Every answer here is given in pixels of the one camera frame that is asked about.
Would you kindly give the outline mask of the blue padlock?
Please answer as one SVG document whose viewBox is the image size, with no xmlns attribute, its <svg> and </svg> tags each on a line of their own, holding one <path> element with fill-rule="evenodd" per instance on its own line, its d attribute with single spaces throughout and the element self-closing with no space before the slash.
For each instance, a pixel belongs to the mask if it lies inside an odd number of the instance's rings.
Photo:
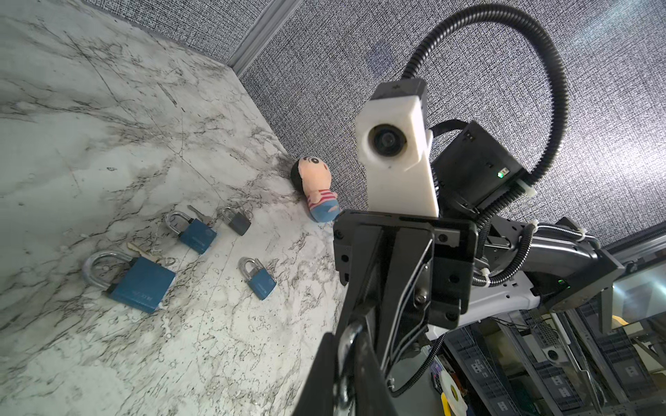
<svg viewBox="0 0 666 416">
<path fill-rule="evenodd" d="M 213 218 L 207 216 L 193 206 L 187 206 L 192 211 L 196 218 L 191 218 L 182 211 L 170 211 L 164 216 L 164 223 L 166 227 L 175 233 L 183 244 L 190 249 L 203 255 L 212 245 L 214 239 L 218 236 L 217 232 L 213 230 Z M 174 218 L 181 218 L 187 223 L 187 227 L 181 231 L 173 224 Z"/>
<path fill-rule="evenodd" d="M 114 258 L 129 265 L 127 272 L 117 284 L 100 279 L 95 275 L 95 264 L 104 258 Z M 152 314 L 161 306 L 176 274 L 147 258 L 134 258 L 119 251 L 98 251 L 83 263 L 84 280 L 100 288 L 110 299 L 129 307 Z"/>
<path fill-rule="evenodd" d="M 239 270 L 254 295 L 261 301 L 270 296 L 277 286 L 276 280 L 258 258 L 241 258 Z"/>
</svg>

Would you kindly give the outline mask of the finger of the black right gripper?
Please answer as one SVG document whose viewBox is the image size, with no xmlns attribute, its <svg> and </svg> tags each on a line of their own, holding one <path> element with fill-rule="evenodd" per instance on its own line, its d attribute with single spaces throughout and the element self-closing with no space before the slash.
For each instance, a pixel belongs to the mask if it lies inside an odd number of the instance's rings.
<svg viewBox="0 0 666 416">
<path fill-rule="evenodd" d="M 388 374 L 402 312 L 408 303 L 419 270 L 432 244 L 432 233 L 414 228 L 397 232 L 386 275 L 380 324 L 376 339 L 376 356 L 382 376 Z"/>
<path fill-rule="evenodd" d="M 352 322 L 360 322 L 377 349 L 385 232 L 376 225 L 334 224 L 336 270 L 347 292 L 336 327 L 336 339 Z"/>
</svg>

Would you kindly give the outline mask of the pink plush doll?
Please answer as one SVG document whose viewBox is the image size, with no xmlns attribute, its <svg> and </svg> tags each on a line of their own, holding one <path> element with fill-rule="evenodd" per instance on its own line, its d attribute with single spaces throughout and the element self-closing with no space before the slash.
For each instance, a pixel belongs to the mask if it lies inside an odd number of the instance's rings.
<svg viewBox="0 0 666 416">
<path fill-rule="evenodd" d="M 298 159 L 291 168 L 291 183 L 306 199 L 310 216 L 317 223 L 336 219 L 341 209 L 338 195 L 331 190 L 331 170 L 318 157 Z"/>
</svg>

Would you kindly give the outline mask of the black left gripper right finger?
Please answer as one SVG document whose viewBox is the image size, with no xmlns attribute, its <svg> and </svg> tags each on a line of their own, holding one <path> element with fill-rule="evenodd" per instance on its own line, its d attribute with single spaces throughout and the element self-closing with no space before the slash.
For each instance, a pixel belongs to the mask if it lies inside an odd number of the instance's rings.
<svg viewBox="0 0 666 416">
<path fill-rule="evenodd" d="M 354 347 L 354 389 L 356 415 L 397 415 L 392 398 L 383 379 L 370 337 L 362 332 Z"/>
</svg>

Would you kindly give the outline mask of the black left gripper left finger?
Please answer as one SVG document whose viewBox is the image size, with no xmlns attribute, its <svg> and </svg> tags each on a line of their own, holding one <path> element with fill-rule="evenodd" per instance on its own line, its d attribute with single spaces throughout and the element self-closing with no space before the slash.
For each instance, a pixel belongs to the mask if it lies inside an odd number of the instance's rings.
<svg viewBox="0 0 666 416">
<path fill-rule="evenodd" d="M 334 410 L 334 384 L 336 381 L 335 336 L 326 333 L 319 344 L 294 416 L 331 416 Z"/>
</svg>

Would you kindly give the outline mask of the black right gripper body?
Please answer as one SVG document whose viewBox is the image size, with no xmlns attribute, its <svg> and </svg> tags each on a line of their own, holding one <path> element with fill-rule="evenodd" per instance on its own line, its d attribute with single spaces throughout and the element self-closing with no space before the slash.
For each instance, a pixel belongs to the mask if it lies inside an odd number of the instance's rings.
<svg viewBox="0 0 666 416">
<path fill-rule="evenodd" d="M 431 232 L 432 244 L 423 259 L 399 326 L 405 324 L 420 328 L 430 324 L 442 329 L 456 329 L 459 326 L 460 318 L 468 308 L 472 286 L 473 263 L 478 242 L 478 231 L 474 223 L 457 219 L 365 211 L 344 211 L 336 218 L 334 224 L 336 223 L 376 225 L 383 228 L 383 292 L 397 232 L 402 228 Z"/>
</svg>

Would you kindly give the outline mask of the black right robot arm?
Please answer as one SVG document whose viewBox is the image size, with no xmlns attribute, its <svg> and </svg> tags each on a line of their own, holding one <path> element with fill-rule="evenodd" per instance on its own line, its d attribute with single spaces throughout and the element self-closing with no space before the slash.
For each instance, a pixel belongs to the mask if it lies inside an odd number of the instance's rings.
<svg viewBox="0 0 666 416">
<path fill-rule="evenodd" d="M 567 220 L 515 223 L 493 214 L 525 169 L 473 121 L 444 121 L 424 136 L 449 132 L 455 139 L 429 167 L 435 210 L 415 208 L 411 193 L 393 197 L 388 211 L 343 211 L 335 220 L 336 270 L 348 292 L 338 329 L 314 362 L 333 381 L 387 376 L 429 328 L 512 311 L 490 296 L 518 272 L 543 307 L 563 312 L 609 289 L 623 270 Z"/>
</svg>

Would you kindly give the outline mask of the small black padlock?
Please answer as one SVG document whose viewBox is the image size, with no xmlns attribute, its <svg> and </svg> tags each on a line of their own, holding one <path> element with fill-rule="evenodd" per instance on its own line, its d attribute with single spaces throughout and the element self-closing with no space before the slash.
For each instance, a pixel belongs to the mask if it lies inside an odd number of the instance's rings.
<svg viewBox="0 0 666 416">
<path fill-rule="evenodd" d="M 251 220 L 242 211 L 226 207 L 222 210 L 222 218 L 234 232 L 240 236 L 246 235 L 251 227 Z"/>
</svg>

